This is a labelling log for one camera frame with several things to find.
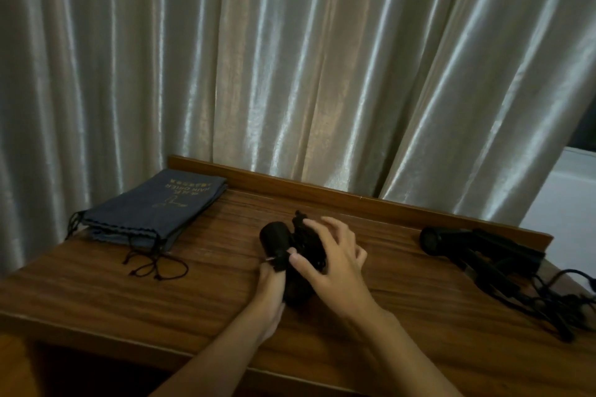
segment drawstring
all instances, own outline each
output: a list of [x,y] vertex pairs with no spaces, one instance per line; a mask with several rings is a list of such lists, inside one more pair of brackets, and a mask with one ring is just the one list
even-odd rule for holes
[[[155,237],[155,241],[153,243],[153,247],[151,248],[151,250],[149,252],[145,252],[142,250],[138,250],[137,248],[135,248],[132,245],[132,238],[131,235],[128,235],[128,246],[130,247],[130,251],[128,252],[128,254],[126,255],[126,258],[124,259],[123,264],[126,265],[128,264],[128,262],[131,260],[131,258],[135,257],[135,256],[144,256],[145,258],[148,258],[149,260],[151,260],[151,262],[149,262],[148,264],[142,265],[138,268],[135,268],[134,270],[131,270],[129,275],[130,276],[136,276],[137,278],[143,278],[145,276],[150,275],[151,273],[153,273],[153,271],[155,271],[155,275],[153,276],[154,280],[158,280],[158,281],[165,281],[165,280],[177,280],[179,278],[183,278],[184,276],[186,276],[186,274],[188,273],[188,265],[186,262],[182,261],[181,259],[178,258],[173,258],[171,256],[165,255],[162,251],[161,251],[161,244],[163,242],[161,241],[160,236],[156,233],[156,237]],[[174,261],[177,262],[178,264],[182,264],[184,266],[184,272],[182,274],[179,274],[177,276],[173,276],[173,277],[165,277],[162,276],[159,273],[159,266],[157,265],[159,259],[164,258],[164,259],[169,259],[170,261]],[[147,267],[151,267],[149,269],[148,272],[146,273],[142,273],[140,274],[139,272],[141,270],[143,270],[144,268]]]
[[83,220],[85,212],[86,211],[75,212],[70,216],[69,225],[66,229],[66,238],[64,240],[69,240],[72,237],[72,235],[76,232],[76,230],[79,227],[80,221]]

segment person's right hand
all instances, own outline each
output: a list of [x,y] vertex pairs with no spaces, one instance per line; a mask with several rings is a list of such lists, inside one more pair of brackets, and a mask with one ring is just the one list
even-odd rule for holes
[[327,254],[327,273],[319,273],[298,253],[290,255],[290,263],[310,285],[323,302],[340,317],[356,321],[376,307],[360,272],[367,252],[356,244],[350,228],[329,216],[321,220],[335,228],[337,242],[329,229],[321,223],[306,219],[304,224],[317,232]]

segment person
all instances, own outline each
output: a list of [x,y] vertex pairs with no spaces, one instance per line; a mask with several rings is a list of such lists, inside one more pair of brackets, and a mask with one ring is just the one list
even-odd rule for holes
[[[327,254],[327,272],[319,273],[295,249],[290,263],[312,285],[321,300],[362,334],[388,373],[398,395],[459,396],[458,390],[422,353],[399,324],[383,310],[364,283],[361,268],[367,252],[349,227],[324,216],[324,223],[304,220],[317,232]],[[335,237],[327,226],[331,227]],[[162,396],[229,396],[259,345],[272,336],[284,310],[286,272],[264,263],[254,298],[220,335],[153,394]]]

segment beige curtain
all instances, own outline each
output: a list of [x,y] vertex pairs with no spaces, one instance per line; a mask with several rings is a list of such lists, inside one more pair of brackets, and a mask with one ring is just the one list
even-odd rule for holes
[[0,266],[169,153],[517,224],[596,0],[0,0]]

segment person's left hand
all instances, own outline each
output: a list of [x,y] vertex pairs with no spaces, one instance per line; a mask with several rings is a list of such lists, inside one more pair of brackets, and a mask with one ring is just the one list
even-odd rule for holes
[[264,262],[260,265],[259,283],[252,305],[259,311],[265,323],[261,342],[275,333],[286,304],[282,299],[286,287],[286,272],[275,272],[273,267]]

